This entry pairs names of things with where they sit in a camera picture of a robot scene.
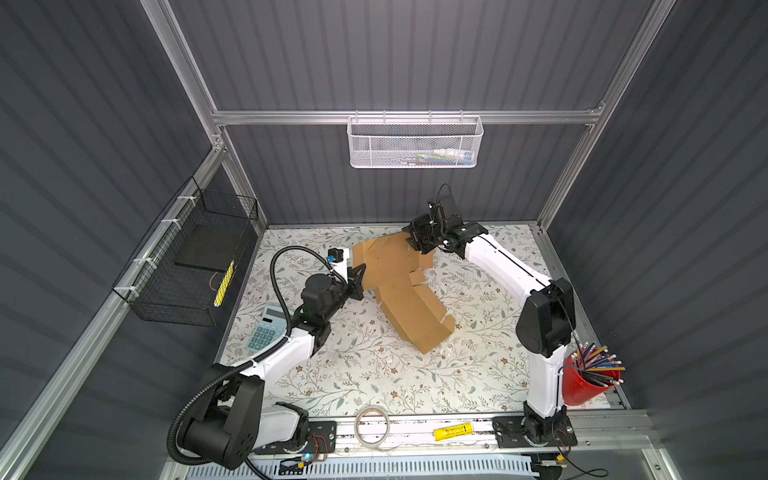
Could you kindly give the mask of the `brown cardboard box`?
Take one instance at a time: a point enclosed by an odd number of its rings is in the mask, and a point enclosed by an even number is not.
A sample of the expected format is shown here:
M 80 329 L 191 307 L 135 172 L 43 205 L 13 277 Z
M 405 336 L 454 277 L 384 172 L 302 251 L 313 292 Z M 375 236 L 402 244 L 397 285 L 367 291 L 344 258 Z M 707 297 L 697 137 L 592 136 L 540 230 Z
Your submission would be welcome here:
M 414 249 L 409 239 L 399 232 L 359 243 L 352 260 L 366 267 L 362 288 L 374 294 L 399 336 L 427 354 L 454 333 L 455 319 L 426 283 L 434 254 Z

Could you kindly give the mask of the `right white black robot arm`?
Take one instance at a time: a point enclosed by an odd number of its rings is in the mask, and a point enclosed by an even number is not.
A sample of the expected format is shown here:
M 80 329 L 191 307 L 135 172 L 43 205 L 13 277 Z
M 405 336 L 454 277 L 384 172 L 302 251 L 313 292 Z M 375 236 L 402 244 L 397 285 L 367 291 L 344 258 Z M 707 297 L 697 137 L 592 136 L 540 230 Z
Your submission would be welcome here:
M 484 226 L 464 221 L 450 195 L 430 199 L 428 212 L 403 231 L 414 250 L 456 254 L 480 267 L 518 300 L 521 313 L 515 332 L 529 358 L 522 428 L 533 446 L 552 442 L 557 427 L 568 420 L 562 388 L 568 345 L 576 326 L 571 283 L 539 273 L 505 249 Z

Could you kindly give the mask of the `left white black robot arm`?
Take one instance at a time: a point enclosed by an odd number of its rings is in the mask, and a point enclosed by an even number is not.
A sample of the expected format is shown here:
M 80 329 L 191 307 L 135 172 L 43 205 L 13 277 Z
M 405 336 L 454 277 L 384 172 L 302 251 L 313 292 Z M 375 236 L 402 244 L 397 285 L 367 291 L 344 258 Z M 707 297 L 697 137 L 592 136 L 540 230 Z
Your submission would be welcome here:
M 215 463 L 234 470 L 249 463 L 250 454 L 276 444 L 300 449 L 310 433 L 306 410 L 286 402 L 264 405 L 267 389 L 291 368 L 311 358 L 330 335 L 331 317 L 350 298 L 363 298 L 366 264 L 348 267 L 341 275 L 329 261 L 327 274 L 310 276 L 302 304 L 289 311 L 276 281 L 270 281 L 286 316 L 286 333 L 266 351 L 236 366 L 213 364 L 196 394 L 182 407 L 168 430 L 166 448 L 186 466 Z

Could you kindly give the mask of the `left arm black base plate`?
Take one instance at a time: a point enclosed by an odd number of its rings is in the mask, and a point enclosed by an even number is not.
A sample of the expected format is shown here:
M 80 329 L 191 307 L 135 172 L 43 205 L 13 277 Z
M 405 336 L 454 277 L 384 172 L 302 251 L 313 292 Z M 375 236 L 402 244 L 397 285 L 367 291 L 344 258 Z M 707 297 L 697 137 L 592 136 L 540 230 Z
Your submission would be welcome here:
M 256 455 L 279 455 L 279 454 L 328 454 L 335 452 L 337 427 L 336 421 L 310 420 L 308 423 L 309 433 L 305 440 L 299 443 L 275 442 L 269 445 L 255 448 L 253 453 Z

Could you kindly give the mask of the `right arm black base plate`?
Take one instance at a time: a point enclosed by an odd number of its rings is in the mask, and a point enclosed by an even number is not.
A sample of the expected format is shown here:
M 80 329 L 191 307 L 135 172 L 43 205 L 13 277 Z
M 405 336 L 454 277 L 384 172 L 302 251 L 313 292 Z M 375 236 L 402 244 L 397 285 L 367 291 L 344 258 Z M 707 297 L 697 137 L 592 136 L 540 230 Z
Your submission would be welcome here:
M 492 429 L 500 448 L 559 447 L 569 449 L 578 445 L 570 418 L 556 415 L 539 420 L 535 416 L 497 416 Z

